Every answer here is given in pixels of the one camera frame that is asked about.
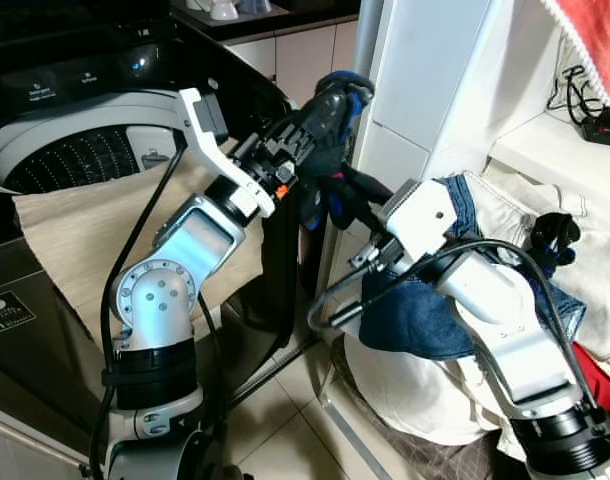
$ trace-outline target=countertop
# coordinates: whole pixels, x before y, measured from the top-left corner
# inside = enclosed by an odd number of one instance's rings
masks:
[[[236,43],[356,20],[360,0],[274,0],[274,11],[241,15],[238,20],[214,22],[206,12],[191,10],[185,0],[172,0],[172,15],[212,39]]]

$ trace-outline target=washing machine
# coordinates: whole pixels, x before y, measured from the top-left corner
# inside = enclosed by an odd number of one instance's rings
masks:
[[[78,452],[97,400],[76,384],[71,341],[59,333],[62,312],[75,312],[33,258],[11,198],[167,161],[185,144],[174,107],[176,92],[188,87],[215,95],[234,139],[264,130],[290,108],[261,74],[171,18],[167,1],[0,0],[0,296],[27,307],[27,318],[41,317],[0,329],[0,410]],[[260,290],[273,305],[275,334],[258,364],[293,327],[297,224],[293,202],[284,203],[264,221],[264,275],[248,288],[248,297]],[[245,323],[239,344],[254,330]],[[34,360],[24,361],[24,351]],[[254,368],[239,366],[233,388]],[[23,402],[12,401],[12,391]]]

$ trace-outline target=red fabric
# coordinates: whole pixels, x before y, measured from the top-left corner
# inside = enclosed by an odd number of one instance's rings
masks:
[[[596,366],[591,357],[579,345],[572,344],[574,355],[583,371],[583,376],[596,399],[596,402],[610,411],[610,378]]]
[[[585,45],[610,97],[610,0],[555,0]]]

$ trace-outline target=washing machine drum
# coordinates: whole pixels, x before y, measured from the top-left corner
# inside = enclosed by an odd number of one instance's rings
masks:
[[[39,111],[0,127],[0,191],[45,193],[132,175],[183,143],[176,94],[139,91]]]

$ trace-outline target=denim fabric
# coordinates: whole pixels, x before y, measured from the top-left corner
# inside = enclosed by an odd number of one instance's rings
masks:
[[[475,206],[462,175],[442,180],[454,204],[457,221],[450,233],[455,237],[477,231]],[[388,270],[363,278],[363,298],[384,288],[395,274]],[[585,305],[551,285],[552,296],[566,325],[574,336],[585,313]],[[538,309],[549,314],[547,304],[536,291]],[[399,285],[363,314],[361,342],[377,350],[408,352],[430,360],[453,360],[473,354],[473,344],[465,330],[449,312],[447,301],[430,285],[411,279]]]

